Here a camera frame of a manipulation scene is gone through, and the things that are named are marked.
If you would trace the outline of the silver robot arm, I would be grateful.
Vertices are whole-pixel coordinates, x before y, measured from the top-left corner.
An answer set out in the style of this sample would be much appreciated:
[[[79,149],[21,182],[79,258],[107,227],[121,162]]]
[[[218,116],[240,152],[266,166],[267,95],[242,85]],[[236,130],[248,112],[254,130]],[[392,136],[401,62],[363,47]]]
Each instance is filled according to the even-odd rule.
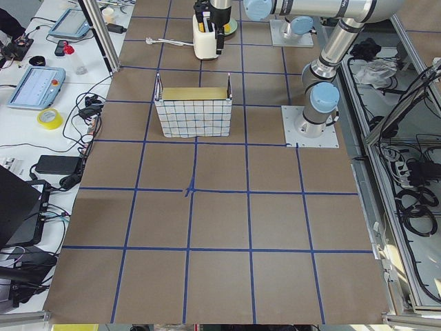
[[[390,18],[402,6],[402,1],[294,1],[295,14],[337,18],[320,56],[305,67],[302,83],[306,106],[297,116],[295,127],[307,138],[317,138],[327,127],[327,120],[336,109],[340,93],[331,83],[337,67],[366,23]]]
[[[341,18],[321,57],[337,63],[366,23],[390,18],[403,1],[244,1],[248,18],[260,21],[271,14]]]

